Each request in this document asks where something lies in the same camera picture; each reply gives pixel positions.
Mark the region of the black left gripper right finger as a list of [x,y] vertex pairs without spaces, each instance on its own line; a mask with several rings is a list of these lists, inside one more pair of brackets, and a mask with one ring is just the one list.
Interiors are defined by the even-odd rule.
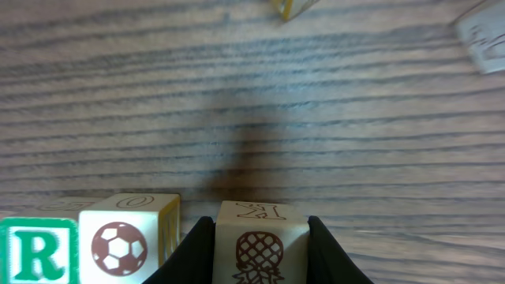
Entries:
[[316,216],[309,216],[307,284],[373,284]]

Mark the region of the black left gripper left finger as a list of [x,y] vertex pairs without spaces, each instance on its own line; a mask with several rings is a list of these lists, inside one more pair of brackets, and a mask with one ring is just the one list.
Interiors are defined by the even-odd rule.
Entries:
[[215,223],[201,217],[169,259],[143,284],[211,284]]

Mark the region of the white red picture block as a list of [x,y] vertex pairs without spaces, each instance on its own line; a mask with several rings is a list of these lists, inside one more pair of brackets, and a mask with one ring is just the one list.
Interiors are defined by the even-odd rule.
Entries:
[[225,200],[215,224],[213,284],[305,284],[308,219],[286,204]]

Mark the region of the soccer ball wooden block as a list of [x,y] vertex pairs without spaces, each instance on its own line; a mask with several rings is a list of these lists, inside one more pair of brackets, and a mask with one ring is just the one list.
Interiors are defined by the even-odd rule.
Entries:
[[79,214],[82,284],[142,283],[181,242],[178,194],[119,193]]

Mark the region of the green R wooden block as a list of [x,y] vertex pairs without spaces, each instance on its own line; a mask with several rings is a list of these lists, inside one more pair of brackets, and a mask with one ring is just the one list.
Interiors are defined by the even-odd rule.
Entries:
[[1,221],[1,282],[77,284],[79,213],[99,197],[67,196]]

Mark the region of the yellow top wooden block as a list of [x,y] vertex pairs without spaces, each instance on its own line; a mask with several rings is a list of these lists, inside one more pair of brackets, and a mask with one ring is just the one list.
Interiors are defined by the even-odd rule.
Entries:
[[319,0],[271,0],[275,9],[284,21],[290,21],[305,12]]

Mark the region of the green 7 wooden block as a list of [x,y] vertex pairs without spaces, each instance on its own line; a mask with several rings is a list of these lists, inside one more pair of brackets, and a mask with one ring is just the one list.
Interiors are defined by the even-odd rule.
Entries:
[[458,17],[454,26],[481,73],[504,71],[504,0],[478,2]]

